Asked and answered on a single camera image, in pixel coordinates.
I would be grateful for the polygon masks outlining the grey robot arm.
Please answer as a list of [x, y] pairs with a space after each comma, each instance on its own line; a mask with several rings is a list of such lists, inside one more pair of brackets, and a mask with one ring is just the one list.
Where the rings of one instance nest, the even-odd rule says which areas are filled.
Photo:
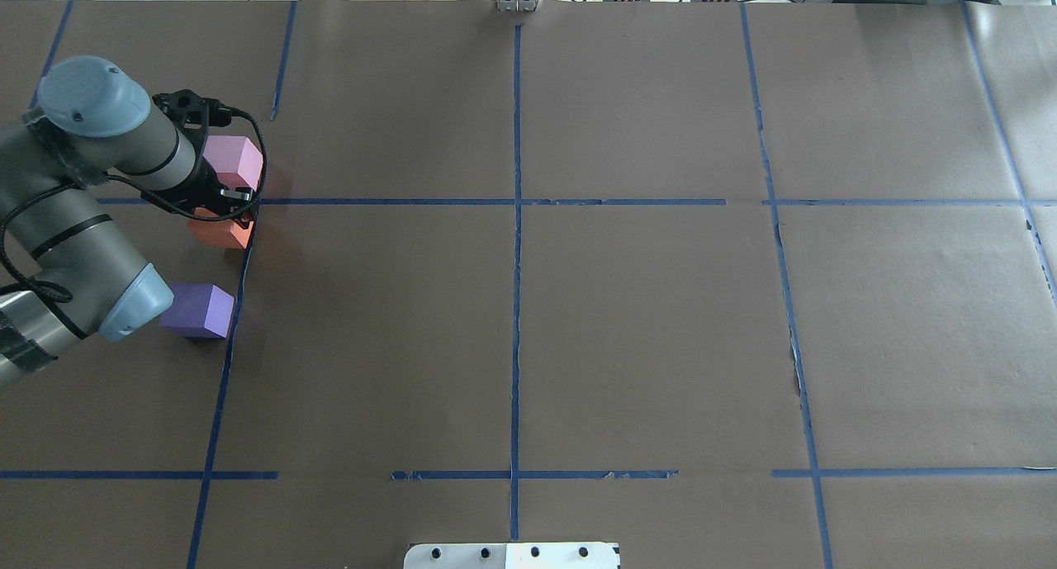
[[42, 76], [37, 103], [2, 129], [2, 226], [39, 267], [2, 256], [2, 385], [53, 365], [92, 335], [120, 342], [173, 305], [174, 294], [92, 192], [132, 187], [162, 212], [248, 227], [268, 175], [267, 145], [253, 185], [220, 181], [206, 158], [215, 126], [245, 110], [184, 88], [149, 95], [99, 56], [64, 59]]

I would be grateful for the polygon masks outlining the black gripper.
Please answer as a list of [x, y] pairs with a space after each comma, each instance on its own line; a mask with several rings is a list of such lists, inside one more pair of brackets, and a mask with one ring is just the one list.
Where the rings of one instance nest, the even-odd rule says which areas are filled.
[[207, 212], [205, 218], [219, 221], [249, 223], [257, 214], [257, 188], [223, 184], [205, 155], [211, 130], [229, 126], [235, 118], [248, 121], [257, 128], [253, 115], [238, 107], [227, 106], [219, 99], [201, 97], [188, 90], [157, 92], [152, 102], [173, 123], [174, 128], [188, 140], [192, 149], [190, 173], [174, 188], [157, 192], [161, 199], [186, 216], [199, 218], [197, 209]]

